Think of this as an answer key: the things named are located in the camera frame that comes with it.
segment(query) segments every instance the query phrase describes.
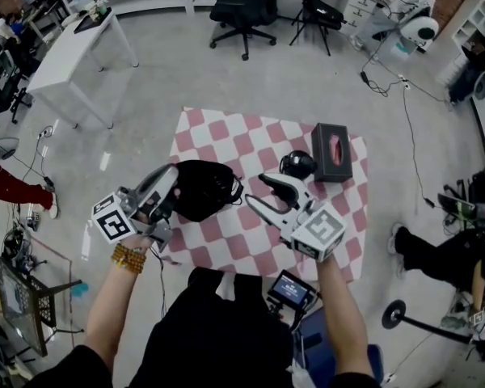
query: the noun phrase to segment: forearm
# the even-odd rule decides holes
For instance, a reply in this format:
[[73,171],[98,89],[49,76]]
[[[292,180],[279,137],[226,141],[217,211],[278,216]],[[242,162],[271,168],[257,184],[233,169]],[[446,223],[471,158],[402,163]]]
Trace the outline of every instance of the forearm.
[[366,327],[334,256],[318,264],[327,333],[335,352],[336,372],[372,375]]
[[112,264],[86,325],[85,345],[112,371],[137,274]]
[[482,261],[480,260],[474,267],[474,275],[472,278],[472,305],[476,312],[482,309],[484,292],[485,279],[482,277]]

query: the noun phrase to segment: blue chair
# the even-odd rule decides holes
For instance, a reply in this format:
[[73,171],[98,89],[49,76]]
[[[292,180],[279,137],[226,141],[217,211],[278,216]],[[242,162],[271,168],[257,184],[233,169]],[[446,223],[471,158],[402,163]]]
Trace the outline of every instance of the blue chair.
[[[306,370],[317,388],[327,388],[335,375],[336,362],[327,338],[323,308],[303,319],[299,331],[294,333],[294,358],[300,365],[304,365],[301,333],[304,339]],[[384,378],[381,349],[377,345],[369,345],[368,355],[373,376],[378,383],[381,383]]]

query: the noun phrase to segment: round base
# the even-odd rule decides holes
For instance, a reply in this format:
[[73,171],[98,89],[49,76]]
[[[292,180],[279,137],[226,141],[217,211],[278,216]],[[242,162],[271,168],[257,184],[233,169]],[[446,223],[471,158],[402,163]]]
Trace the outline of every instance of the round base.
[[401,323],[400,316],[406,313],[406,303],[401,300],[391,302],[382,314],[382,325],[385,329],[393,329]]

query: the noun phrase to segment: red pants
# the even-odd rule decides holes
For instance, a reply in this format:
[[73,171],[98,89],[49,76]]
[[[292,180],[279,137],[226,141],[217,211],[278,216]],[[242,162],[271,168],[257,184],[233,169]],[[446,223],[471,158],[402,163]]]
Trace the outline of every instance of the red pants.
[[13,204],[40,204],[44,209],[52,207],[52,193],[40,185],[30,185],[15,178],[0,167],[0,200]]

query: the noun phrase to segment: power strip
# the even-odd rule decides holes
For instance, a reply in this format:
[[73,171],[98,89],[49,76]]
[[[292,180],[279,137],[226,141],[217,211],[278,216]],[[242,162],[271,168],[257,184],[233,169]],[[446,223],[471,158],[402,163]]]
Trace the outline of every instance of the power strip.
[[410,86],[408,80],[404,76],[402,76],[401,74],[397,75],[397,76],[399,76],[399,79],[403,81],[404,89],[409,91],[411,89],[411,86]]

